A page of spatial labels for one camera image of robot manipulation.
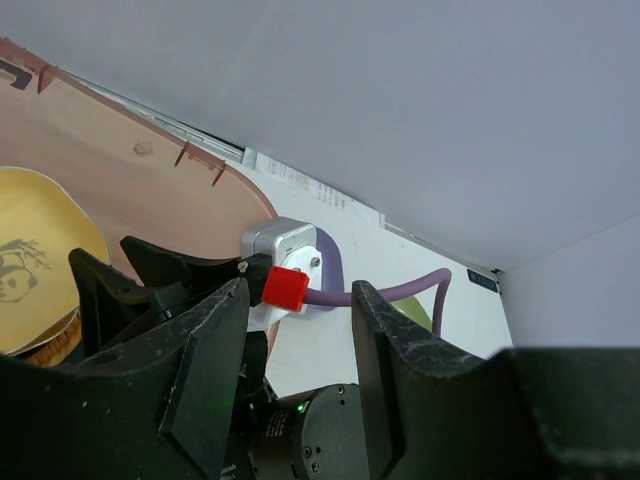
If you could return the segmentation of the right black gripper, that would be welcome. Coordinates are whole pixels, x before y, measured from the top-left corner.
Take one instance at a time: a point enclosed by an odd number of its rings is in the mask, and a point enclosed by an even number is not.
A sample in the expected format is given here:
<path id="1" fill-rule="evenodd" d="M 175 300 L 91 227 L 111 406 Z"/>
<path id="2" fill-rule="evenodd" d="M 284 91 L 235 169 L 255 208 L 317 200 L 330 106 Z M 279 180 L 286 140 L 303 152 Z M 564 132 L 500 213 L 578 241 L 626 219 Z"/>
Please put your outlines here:
<path id="1" fill-rule="evenodd" d="M 226 435 L 250 308 L 247 281 L 233 280 L 240 260 L 195 257 L 133 236 L 124 237 L 120 246 L 146 287 L 180 283 L 191 298 L 213 292 L 176 320 L 187 341 L 159 431 Z M 141 334 L 153 316 L 154 291 L 82 248 L 72 250 L 68 261 L 79 294 L 84 357 Z"/>

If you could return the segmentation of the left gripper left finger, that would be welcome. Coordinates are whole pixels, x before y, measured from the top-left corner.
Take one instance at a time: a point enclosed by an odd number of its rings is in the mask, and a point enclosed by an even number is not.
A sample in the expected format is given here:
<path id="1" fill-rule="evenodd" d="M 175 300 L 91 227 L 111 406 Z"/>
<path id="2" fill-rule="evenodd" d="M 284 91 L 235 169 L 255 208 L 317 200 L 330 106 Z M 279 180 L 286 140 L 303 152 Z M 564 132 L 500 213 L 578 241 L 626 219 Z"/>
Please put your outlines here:
<path id="1" fill-rule="evenodd" d="M 77 365 L 3 357 L 2 477 L 219 478 L 229 431 L 159 431 L 187 341 L 181 315 Z"/>

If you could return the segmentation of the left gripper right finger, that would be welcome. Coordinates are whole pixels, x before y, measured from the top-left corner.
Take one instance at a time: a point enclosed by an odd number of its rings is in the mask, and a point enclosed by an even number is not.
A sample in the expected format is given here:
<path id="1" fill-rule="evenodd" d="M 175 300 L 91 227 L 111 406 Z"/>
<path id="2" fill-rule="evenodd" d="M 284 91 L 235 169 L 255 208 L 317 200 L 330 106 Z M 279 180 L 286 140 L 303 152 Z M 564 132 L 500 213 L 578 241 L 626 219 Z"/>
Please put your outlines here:
<path id="1" fill-rule="evenodd" d="M 635 479 L 639 352 L 507 348 L 479 358 L 352 287 L 375 479 Z"/>

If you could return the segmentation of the woven bamboo round tray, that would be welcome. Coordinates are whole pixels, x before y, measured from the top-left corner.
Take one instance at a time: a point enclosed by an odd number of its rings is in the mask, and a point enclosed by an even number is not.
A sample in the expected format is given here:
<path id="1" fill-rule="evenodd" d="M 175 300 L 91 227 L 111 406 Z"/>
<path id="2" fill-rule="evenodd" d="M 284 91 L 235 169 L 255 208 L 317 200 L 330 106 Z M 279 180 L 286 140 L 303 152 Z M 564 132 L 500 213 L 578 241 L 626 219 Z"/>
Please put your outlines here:
<path id="1" fill-rule="evenodd" d="M 61 364 L 82 340 L 81 315 L 76 310 L 71 316 L 70 323 L 56 337 L 45 343 L 35 353 L 30 354 L 26 361 L 44 368 Z"/>

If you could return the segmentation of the green square dish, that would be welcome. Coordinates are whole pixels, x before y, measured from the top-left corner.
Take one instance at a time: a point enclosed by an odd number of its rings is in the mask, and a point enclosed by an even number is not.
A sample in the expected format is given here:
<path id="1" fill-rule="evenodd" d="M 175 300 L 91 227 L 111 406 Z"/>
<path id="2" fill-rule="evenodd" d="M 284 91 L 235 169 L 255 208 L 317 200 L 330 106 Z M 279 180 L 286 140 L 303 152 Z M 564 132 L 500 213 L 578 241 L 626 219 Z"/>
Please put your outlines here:
<path id="1" fill-rule="evenodd" d="M 428 331 L 432 330 L 432 319 L 415 296 L 393 301 L 391 305 L 418 325 Z"/>

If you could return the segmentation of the yellow square dish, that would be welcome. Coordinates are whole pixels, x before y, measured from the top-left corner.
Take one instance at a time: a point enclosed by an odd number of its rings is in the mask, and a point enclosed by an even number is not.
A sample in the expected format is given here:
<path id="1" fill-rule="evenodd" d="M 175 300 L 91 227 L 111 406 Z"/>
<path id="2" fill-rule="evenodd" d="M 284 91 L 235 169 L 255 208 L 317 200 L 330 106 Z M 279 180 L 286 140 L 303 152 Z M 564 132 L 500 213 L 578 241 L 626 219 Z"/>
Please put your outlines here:
<path id="1" fill-rule="evenodd" d="M 39 172 L 1 169 L 1 352 L 52 339 L 79 306 L 68 261 L 82 248 L 111 260 L 108 242 L 78 203 Z"/>

